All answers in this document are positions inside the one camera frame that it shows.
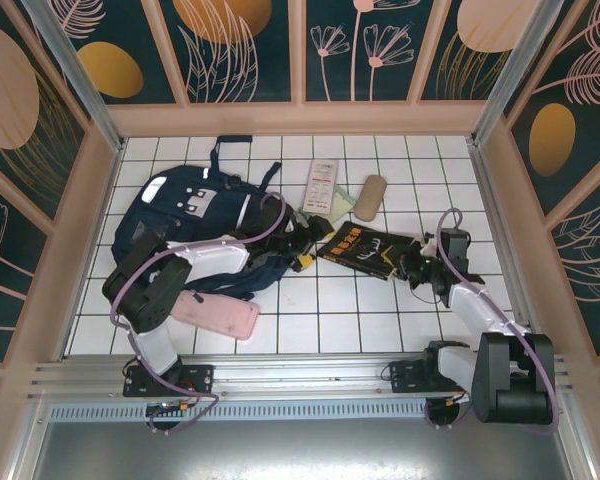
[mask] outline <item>white tile floor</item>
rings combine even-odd
[[[208,166],[214,143],[212,137],[129,140],[67,354],[131,352],[124,335],[109,323],[109,303],[100,293],[104,279],[115,267],[110,250],[115,230],[151,175],[183,164]],[[270,189],[281,191],[297,208],[312,158],[339,159],[338,182],[354,197],[368,175],[380,173],[387,179],[381,211],[367,224],[378,230],[432,232],[442,211],[450,206],[464,210],[463,228],[473,238],[471,270],[483,275],[494,298],[511,310],[463,137],[262,136],[255,137],[251,146],[223,145],[220,168],[259,183],[271,164],[282,159],[282,170]],[[306,271],[290,271],[256,295],[254,302],[261,314],[247,341],[173,319],[169,319],[169,330],[183,354],[417,352],[430,340],[441,338],[477,347],[478,339],[471,337],[453,313],[434,303],[430,289],[420,287],[416,294],[420,298],[404,282],[383,282],[319,259]]]

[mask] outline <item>white patch on backpack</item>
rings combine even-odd
[[[207,213],[207,209],[216,194],[217,192],[214,192],[213,190],[200,188],[187,201],[185,212],[195,217],[204,218],[204,214]]]

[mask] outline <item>vent grille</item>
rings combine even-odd
[[[330,400],[226,402],[217,405],[203,421],[227,420],[329,420],[347,418],[413,418],[424,415],[424,399]],[[51,411],[51,423],[146,422],[148,403],[58,404]],[[155,421],[187,419],[197,415],[203,405],[184,412],[169,412]]]

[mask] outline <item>book cover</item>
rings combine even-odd
[[[354,270],[388,280],[396,271],[398,253],[415,239],[378,232],[345,222],[318,256]]]

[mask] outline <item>backpack buckle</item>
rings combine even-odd
[[[240,175],[231,175],[227,178],[227,181],[224,184],[224,188],[227,190],[231,190],[232,188],[238,188],[242,183],[242,178]]]

